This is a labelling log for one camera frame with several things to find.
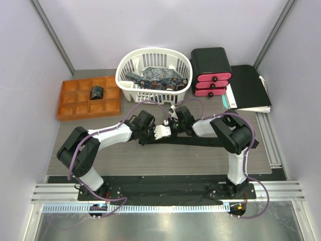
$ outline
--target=metal floor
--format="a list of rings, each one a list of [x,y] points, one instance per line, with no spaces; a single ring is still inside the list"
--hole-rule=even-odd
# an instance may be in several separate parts
[[[258,214],[264,207],[265,202],[248,203],[245,215]],[[118,214],[101,220],[89,219],[67,231],[59,230],[72,227],[87,217],[87,214],[42,214],[35,240],[304,240],[292,203],[285,201],[271,202],[264,216],[251,220],[230,218],[225,212]]]

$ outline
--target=object in basket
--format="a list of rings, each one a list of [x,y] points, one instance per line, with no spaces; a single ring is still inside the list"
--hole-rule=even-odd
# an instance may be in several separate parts
[[[156,89],[156,90],[182,90],[187,86],[187,79],[183,78],[164,78],[161,80],[147,79],[145,76],[139,76],[137,74],[127,72],[126,79],[138,84],[144,89]]]
[[[165,78],[177,78],[182,79],[183,77],[173,69],[162,69],[148,67],[142,71],[143,76],[149,79],[162,80]]]
[[[104,97],[104,89],[101,86],[94,86],[90,91],[90,99],[102,99]]]

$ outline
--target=metal corner post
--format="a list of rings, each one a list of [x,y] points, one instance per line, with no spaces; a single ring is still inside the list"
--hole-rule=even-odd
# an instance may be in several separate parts
[[[34,7],[38,17],[40,18],[41,22],[43,23],[45,29],[47,30],[47,33],[49,34],[50,38],[52,39],[52,41],[54,42],[58,52],[60,53],[62,59],[65,61],[69,71],[71,72],[72,75],[74,75],[75,73],[75,68],[72,65],[64,47],[62,46],[62,44],[60,43],[60,40],[57,36],[57,34],[55,33],[55,30],[53,29],[53,27],[51,26],[43,8],[41,7],[40,3],[38,0],[29,0],[31,5]]]
[[[280,31],[281,27],[284,24],[284,21],[288,17],[289,13],[293,9],[296,2],[297,0],[288,0],[287,3],[285,4],[280,16],[276,20],[267,40],[264,43],[263,48],[261,49],[257,59],[255,60],[254,68],[258,69],[258,67],[262,63],[267,51],[271,47],[271,44],[273,43],[275,37],[277,36],[278,32]]]

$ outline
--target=white basket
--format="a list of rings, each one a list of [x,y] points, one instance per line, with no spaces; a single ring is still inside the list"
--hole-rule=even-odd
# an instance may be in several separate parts
[[[154,90],[143,89],[131,81],[126,81],[125,75],[127,72],[141,75],[142,71],[148,67],[173,69],[180,73],[183,78],[187,78],[187,86],[179,91]],[[188,58],[180,52],[164,48],[134,50],[122,59],[116,71],[116,84],[122,89],[128,101],[133,98],[136,103],[142,100],[154,100],[159,104],[165,102],[176,104],[184,99],[186,91],[191,86],[192,78],[193,71]]]

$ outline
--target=white cable tray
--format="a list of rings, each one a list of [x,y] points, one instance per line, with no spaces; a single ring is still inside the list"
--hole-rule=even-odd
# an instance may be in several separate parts
[[[45,204],[42,213],[88,213],[93,203]],[[90,211],[90,213],[111,212],[117,206],[108,205],[107,211]],[[123,206],[116,213],[178,213],[178,212],[228,212],[230,204],[210,206]]]

